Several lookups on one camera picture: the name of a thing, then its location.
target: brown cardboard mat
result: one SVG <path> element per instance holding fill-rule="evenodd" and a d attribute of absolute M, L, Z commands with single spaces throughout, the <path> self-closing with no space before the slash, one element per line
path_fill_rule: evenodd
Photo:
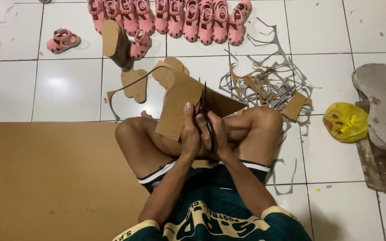
<path fill-rule="evenodd" d="M 149 194 L 110 122 L 0 123 L 0 240 L 111 240 Z"/>

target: black shorts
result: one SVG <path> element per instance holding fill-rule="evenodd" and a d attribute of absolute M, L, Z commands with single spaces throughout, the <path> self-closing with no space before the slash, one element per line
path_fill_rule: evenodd
<path fill-rule="evenodd" d="M 178 158 L 161 166 L 157 171 L 144 178 L 138 178 L 139 183 L 151 194 L 164 178 L 165 174 L 175 165 Z M 270 167 L 256 162 L 239 160 L 254 174 L 261 183 L 264 182 Z M 213 168 L 191 168 L 187 173 L 183 190 L 197 186 L 215 186 L 222 189 L 236 189 L 232 176 L 222 161 Z"/>

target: white tile floor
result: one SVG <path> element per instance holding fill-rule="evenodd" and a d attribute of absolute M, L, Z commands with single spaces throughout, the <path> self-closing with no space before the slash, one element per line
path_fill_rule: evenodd
<path fill-rule="evenodd" d="M 121 86 L 121 69 L 102 56 L 102 41 L 93 28 L 86 0 L 14 0 L 6 23 L 0 24 L 0 121 L 109 121 L 114 120 L 106 91 Z M 234 7 L 237 0 L 228 0 Z M 295 213 L 316 241 L 385 240 L 386 194 L 367 188 L 355 145 L 333 139 L 322 115 L 333 102 L 355 102 L 353 70 L 365 63 L 386 63 L 386 0 L 254 0 L 246 32 L 261 40 L 277 35 L 287 56 L 308 77 L 314 89 L 315 110 L 308 136 L 295 124 L 278 151 L 285 165 L 275 165 L 276 188 L 284 193 L 294 175 L 293 194 L 276 196 L 271 174 L 267 188 L 277 203 Z M 46 42 L 58 28 L 69 28 L 82 42 L 53 55 Z M 254 47 L 248 40 L 239 47 L 188 43 L 155 33 L 146 58 L 135 69 L 149 70 L 166 56 L 179 57 L 196 79 L 218 89 L 228 64 L 240 61 L 238 75 L 251 71 L 246 54 L 263 59 L 275 46 Z M 138 104 L 122 92 L 114 107 L 122 119 L 147 110 L 158 118 L 165 90 L 150 75 L 147 101 Z"/>

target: person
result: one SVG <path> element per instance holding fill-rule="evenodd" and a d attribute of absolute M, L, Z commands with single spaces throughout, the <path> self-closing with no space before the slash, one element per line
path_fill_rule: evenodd
<path fill-rule="evenodd" d="M 278 207 L 263 185 L 279 144 L 281 114 L 252 107 L 222 119 L 209 111 L 217 142 L 210 155 L 210 134 L 197 112 L 185 104 L 181 142 L 155 133 L 158 121 L 146 112 L 117 126 L 121 151 L 151 195 L 138 224 L 113 240 L 310 241 L 300 221 Z M 218 164 L 192 168 L 197 158 Z"/>

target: pink sandal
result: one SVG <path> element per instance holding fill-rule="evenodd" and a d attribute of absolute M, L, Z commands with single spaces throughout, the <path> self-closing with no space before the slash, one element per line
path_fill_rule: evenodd
<path fill-rule="evenodd" d="M 88 0 L 89 13 L 92 14 L 95 30 L 101 34 L 102 25 L 107 20 L 105 17 L 105 7 L 102 0 Z"/>
<path fill-rule="evenodd" d="M 53 33 L 53 38 L 47 42 L 47 49 L 54 54 L 60 54 L 68 48 L 75 47 L 80 37 L 66 28 L 60 28 Z"/>
<path fill-rule="evenodd" d="M 120 5 L 117 0 L 107 0 L 105 3 L 108 18 L 123 26 L 123 17 L 121 16 Z"/>
<path fill-rule="evenodd" d="M 135 36 L 139 29 L 138 15 L 135 13 L 134 0 L 119 0 L 121 15 L 123 16 L 123 27 L 127 34 Z"/>
<path fill-rule="evenodd" d="M 183 3 L 172 0 L 169 5 L 168 33 L 172 38 L 176 38 L 183 33 Z"/>
<path fill-rule="evenodd" d="M 199 3 L 197 0 L 188 0 L 186 2 L 186 19 L 184 22 L 183 35 L 184 38 L 193 42 L 197 39 L 197 31 L 199 28 Z"/>
<path fill-rule="evenodd" d="M 157 0 L 156 1 L 156 30 L 160 34 L 165 34 L 168 31 L 168 11 L 169 4 L 168 0 Z"/>
<path fill-rule="evenodd" d="M 204 45 L 212 42 L 213 9 L 212 0 L 202 0 L 200 2 L 199 39 Z"/>
<path fill-rule="evenodd" d="M 238 46 L 244 40 L 244 18 L 251 10 L 251 1 L 242 0 L 229 18 L 229 44 Z"/>
<path fill-rule="evenodd" d="M 139 28 L 144 29 L 147 34 L 151 34 L 154 31 L 154 18 L 151 13 L 150 3 L 146 0 L 136 0 L 136 12 Z"/>
<path fill-rule="evenodd" d="M 146 31 L 140 28 L 135 34 L 135 42 L 130 46 L 131 58 L 138 60 L 145 55 L 148 45 L 150 44 L 150 37 Z"/>
<path fill-rule="evenodd" d="M 214 28 L 213 36 L 214 42 L 223 43 L 227 40 L 227 21 L 229 12 L 227 10 L 226 0 L 216 0 L 214 5 Z"/>

